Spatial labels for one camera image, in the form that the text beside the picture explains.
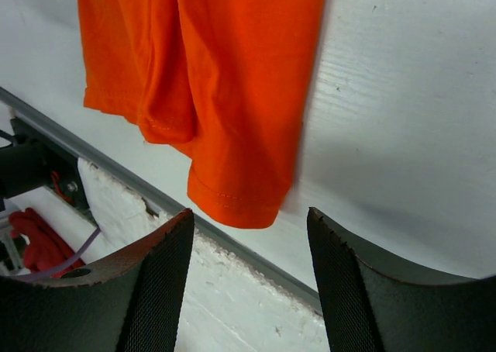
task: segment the orange shirt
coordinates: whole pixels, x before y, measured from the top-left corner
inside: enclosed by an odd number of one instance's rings
[[[324,0],[78,0],[84,105],[191,159],[213,219],[270,226],[291,187]]]

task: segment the gray metal strip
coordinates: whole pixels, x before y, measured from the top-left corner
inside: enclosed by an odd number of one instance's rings
[[[0,87],[0,101],[13,108],[20,119],[26,121],[33,128],[49,137],[53,142],[59,144],[72,154],[83,157],[101,167],[103,170],[120,180],[124,185],[127,185],[129,188],[136,191],[136,193],[142,195],[146,200],[152,202],[153,205],[172,214],[177,214],[184,209],[183,205],[139,178],[113,159],[105,156],[102,152],[96,150],[94,147],[84,142],[73,133],[67,131],[65,128],[2,87]],[[226,233],[196,214],[195,223],[201,233],[213,239],[219,246],[233,252],[240,259],[252,266],[255,271],[260,272],[276,285],[281,286],[292,295],[308,303],[318,314],[322,314],[318,292],[289,275],[287,272],[282,271],[279,267],[250,250],[248,247],[237,243]]]

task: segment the red wire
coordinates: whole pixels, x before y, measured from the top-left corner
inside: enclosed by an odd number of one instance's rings
[[[67,197],[62,191],[60,190],[59,182],[60,182],[60,175],[56,171],[52,171],[50,174],[52,178],[53,185],[55,186],[55,191],[57,194],[64,199],[66,202],[72,202],[72,198]]]

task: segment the purple cable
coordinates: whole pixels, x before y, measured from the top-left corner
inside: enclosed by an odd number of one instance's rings
[[[44,278],[51,277],[54,274],[63,271],[67,267],[70,267],[72,264],[74,264],[81,257],[81,255],[89,248],[89,246],[95,240],[96,236],[99,233],[100,233],[100,228],[95,229],[95,231],[89,236],[86,242],[83,243],[80,249],[72,257],[67,259],[62,264],[58,264],[55,267],[47,269],[46,271],[35,272],[30,274],[21,274],[20,276],[12,276],[11,278],[24,282],[33,282],[33,281],[43,280]]]

